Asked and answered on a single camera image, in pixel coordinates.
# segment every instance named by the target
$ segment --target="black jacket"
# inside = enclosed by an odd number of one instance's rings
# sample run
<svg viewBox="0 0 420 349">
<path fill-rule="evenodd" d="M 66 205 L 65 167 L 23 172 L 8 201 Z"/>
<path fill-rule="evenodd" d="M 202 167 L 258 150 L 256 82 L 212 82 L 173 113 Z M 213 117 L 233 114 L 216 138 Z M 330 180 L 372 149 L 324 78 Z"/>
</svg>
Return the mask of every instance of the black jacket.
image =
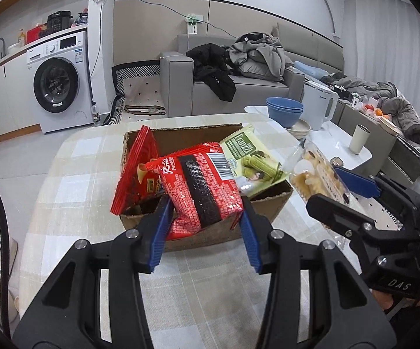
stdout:
<svg viewBox="0 0 420 349">
<path fill-rule="evenodd" d="M 225 60 L 228 52 L 213 43 L 187 51 L 186 56 L 194 59 L 194 81 L 203 81 L 221 101 L 231 102 L 236 92 L 234 81 L 229 77 Z"/>
</svg>

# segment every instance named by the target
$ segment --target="washing machine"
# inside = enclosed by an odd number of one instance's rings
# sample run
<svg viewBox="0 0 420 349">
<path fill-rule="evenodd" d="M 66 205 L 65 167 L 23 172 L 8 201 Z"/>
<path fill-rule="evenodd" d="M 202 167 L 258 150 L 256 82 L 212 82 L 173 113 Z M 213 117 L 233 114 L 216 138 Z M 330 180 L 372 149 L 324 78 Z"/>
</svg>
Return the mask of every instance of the washing machine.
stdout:
<svg viewBox="0 0 420 349">
<path fill-rule="evenodd" d="M 26 56 L 34 83 L 31 105 L 43 133 L 94 123 L 86 31 L 40 44 Z"/>
</svg>

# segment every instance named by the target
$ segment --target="gray blanket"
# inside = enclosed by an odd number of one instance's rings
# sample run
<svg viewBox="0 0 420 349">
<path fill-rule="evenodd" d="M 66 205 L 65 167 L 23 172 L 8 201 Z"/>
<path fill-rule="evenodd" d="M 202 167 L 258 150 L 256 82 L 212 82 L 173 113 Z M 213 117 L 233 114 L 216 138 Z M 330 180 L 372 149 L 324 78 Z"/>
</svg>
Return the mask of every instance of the gray blanket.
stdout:
<svg viewBox="0 0 420 349">
<path fill-rule="evenodd" d="M 383 114 L 392 115 L 392 122 L 401 129 L 404 137 L 420 144 L 420 117 L 409 101 L 397 97 L 398 90 L 393 83 L 371 83 L 353 76 L 334 81 L 333 84 L 343 86 L 351 93 L 378 100 L 378 107 Z"/>
<path fill-rule="evenodd" d="M 229 48 L 229 58 L 243 76 L 253 79 L 282 81 L 286 68 L 293 65 L 279 39 L 266 33 L 242 36 Z"/>
</svg>

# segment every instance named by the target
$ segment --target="stack of blue bowls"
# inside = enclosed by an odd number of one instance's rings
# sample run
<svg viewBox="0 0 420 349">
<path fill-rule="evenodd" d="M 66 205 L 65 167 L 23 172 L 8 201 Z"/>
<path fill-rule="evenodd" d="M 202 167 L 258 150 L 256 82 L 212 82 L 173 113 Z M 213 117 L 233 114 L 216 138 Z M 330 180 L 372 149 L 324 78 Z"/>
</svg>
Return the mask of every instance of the stack of blue bowls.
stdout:
<svg viewBox="0 0 420 349">
<path fill-rule="evenodd" d="M 291 128 L 304 112 L 304 105 L 285 97 L 267 98 L 268 116 L 284 128 Z"/>
</svg>

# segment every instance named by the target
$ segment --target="pile of clothes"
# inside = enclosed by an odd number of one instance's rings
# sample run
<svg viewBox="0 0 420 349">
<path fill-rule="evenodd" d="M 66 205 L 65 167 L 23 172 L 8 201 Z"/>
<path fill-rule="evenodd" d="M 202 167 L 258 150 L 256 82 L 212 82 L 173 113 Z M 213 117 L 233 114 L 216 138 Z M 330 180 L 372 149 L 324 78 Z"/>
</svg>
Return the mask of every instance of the pile of clothes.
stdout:
<svg viewBox="0 0 420 349">
<path fill-rule="evenodd" d="M 404 137 L 420 144 L 420 117 L 393 83 L 389 81 L 372 83 L 355 76 L 347 77 L 341 72 L 324 76 L 321 81 L 327 85 L 343 86 L 349 92 L 357 93 L 361 97 L 373 97 L 378 101 L 378 108 L 383 114 L 391 114 L 392 122 L 401 129 Z"/>
<path fill-rule="evenodd" d="M 187 51 L 186 56 L 194 59 L 194 81 L 203 81 L 227 102 L 236 92 L 230 75 L 283 81 L 286 68 L 293 65 L 278 38 L 259 32 L 241 36 L 230 47 L 204 44 Z"/>
</svg>

